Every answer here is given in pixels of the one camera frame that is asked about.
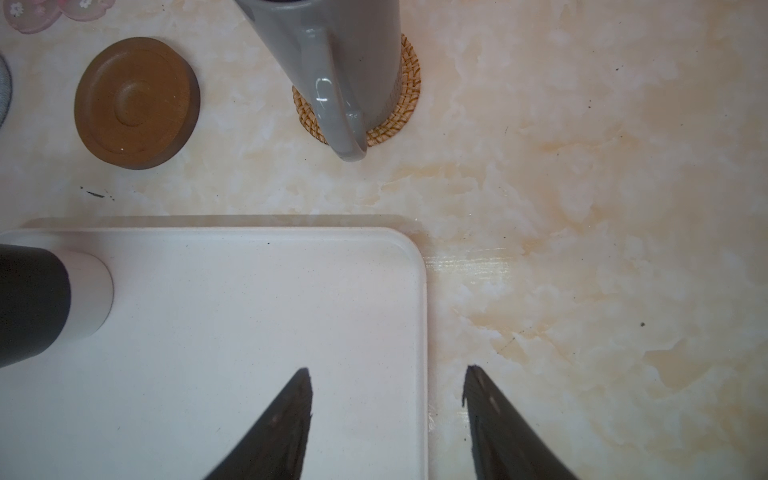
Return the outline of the round brown wooden coaster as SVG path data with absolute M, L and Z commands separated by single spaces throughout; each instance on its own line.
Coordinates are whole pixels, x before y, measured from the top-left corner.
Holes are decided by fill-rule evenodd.
M 107 47 L 88 65 L 75 94 L 74 119 L 96 158 L 146 170 L 182 149 L 200 107 L 190 64 L 160 40 L 133 37 Z

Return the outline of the grey mug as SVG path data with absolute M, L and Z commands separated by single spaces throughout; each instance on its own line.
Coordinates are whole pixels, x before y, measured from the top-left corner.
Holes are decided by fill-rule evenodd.
M 237 0 L 238 7 L 309 102 L 344 161 L 367 153 L 367 133 L 401 92 L 400 4 L 392 0 Z

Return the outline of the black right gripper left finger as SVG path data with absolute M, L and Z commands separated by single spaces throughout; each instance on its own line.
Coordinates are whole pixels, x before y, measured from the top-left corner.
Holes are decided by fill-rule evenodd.
M 308 368 L 286 383 L 209 479 L 287 479 L 302 474 L 312 418 Z

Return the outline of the light grey tray mat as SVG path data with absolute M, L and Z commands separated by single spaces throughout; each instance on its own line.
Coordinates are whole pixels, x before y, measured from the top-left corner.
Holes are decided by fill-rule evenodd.
M 23 229 L 91 254 L 92 336 L 1 371 L 5 479 L 202 479 L 300 368 L 307 479 L 424 479 L 426 270 L 388 228 Z

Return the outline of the round grey coaster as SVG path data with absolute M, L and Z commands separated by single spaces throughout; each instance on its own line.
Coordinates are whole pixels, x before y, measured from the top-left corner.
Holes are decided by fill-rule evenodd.
M 7 118 L 13 95 L 13 81 L 10 68 L 4 56 L 0 56 L 0 126 Z

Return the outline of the round woven rattan coaster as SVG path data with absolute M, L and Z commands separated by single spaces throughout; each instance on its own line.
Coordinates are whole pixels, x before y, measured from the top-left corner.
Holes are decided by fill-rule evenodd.
M 393 111 L 378 126 L 366 132 L 368 147 L 373 147 L 394 137 L 413 115 L 421 92 L 421 68 L 413 45 L 405 34 L 401 35 L 400 94 Z M 327 145 L 316 116 L 307 100 L 295 86 L 292 98 L 301 126 L 316 140 Z

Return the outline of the black mug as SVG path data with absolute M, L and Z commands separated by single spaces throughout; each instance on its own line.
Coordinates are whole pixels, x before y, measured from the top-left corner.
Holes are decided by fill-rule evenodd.
M 3 244 L 1 366 L 93 335 L 107 320 L 113 300 L 112 275 L 97 257 Z

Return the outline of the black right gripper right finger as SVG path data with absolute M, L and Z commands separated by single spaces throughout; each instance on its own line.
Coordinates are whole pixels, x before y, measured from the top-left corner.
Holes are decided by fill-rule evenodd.
M 576 479 L 477 365 L 466 370 L 462 405 L 477 478 Z

